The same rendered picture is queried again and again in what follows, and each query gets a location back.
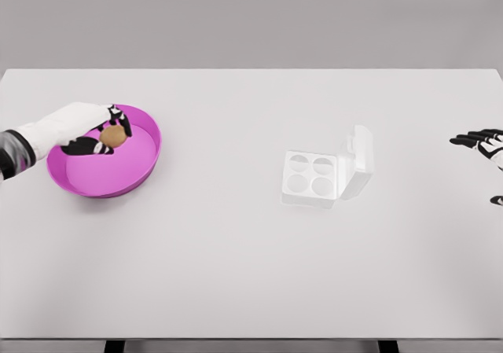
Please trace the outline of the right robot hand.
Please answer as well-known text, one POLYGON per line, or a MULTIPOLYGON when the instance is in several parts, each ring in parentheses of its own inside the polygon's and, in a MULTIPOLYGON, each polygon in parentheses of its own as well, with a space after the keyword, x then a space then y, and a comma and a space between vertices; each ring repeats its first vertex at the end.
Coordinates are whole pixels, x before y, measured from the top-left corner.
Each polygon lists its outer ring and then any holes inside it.
POLYGON ((449 142, 453 145, 462 145, 475 150, 496 165, 503 172, 503 130, 483 129, 469 131, 467 134, 458 134, 449 142))

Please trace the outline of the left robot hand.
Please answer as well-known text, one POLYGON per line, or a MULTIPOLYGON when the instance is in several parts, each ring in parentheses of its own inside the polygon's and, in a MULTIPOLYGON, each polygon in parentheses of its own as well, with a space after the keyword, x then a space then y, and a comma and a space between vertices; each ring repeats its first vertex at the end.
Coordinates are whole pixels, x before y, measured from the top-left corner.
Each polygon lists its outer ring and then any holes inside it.
POLYGON ((117 105, 75 102, 58 109, 55 118, 62 123, 57 145, 69 156, 111 155, 114 149, 99 141, 100 133, 110 125, 124 127, 132 137, 130 121, 117 105))

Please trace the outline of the brown egg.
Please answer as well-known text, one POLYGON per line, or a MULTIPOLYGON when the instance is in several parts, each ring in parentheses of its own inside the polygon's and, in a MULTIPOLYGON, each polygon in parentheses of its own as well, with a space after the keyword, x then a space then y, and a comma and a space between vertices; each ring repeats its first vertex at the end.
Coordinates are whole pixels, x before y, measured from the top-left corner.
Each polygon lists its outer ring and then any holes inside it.
POLYGON ((121 125, 110 125, 99 135, 99 141, 112 149, 120 147, 126 140, 127 135, 121 125))

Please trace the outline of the white egg box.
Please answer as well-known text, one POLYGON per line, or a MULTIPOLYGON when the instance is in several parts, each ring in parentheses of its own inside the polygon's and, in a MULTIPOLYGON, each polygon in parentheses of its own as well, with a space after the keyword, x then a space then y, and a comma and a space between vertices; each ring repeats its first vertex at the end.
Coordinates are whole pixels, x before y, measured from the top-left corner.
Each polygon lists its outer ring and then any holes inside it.
POLYGON ((289 150, 285 154, 281 202, 330 209, 358 196, 375 171, 373 134, 353 126, 335 154, 289 150))

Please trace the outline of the pink round bowl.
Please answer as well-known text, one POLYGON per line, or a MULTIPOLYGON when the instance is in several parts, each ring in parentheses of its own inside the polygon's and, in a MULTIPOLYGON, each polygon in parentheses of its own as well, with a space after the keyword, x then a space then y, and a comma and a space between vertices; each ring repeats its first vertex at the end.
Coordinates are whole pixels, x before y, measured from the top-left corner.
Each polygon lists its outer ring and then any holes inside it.
POLYGON ((120 105, 133 136, 112 155, 69 156, 54 147, 46 158, 50 177, 62 189, 84 197, 117 197, 140 186, 152 173, 160 155, 162 135, 144 110, 120 105))

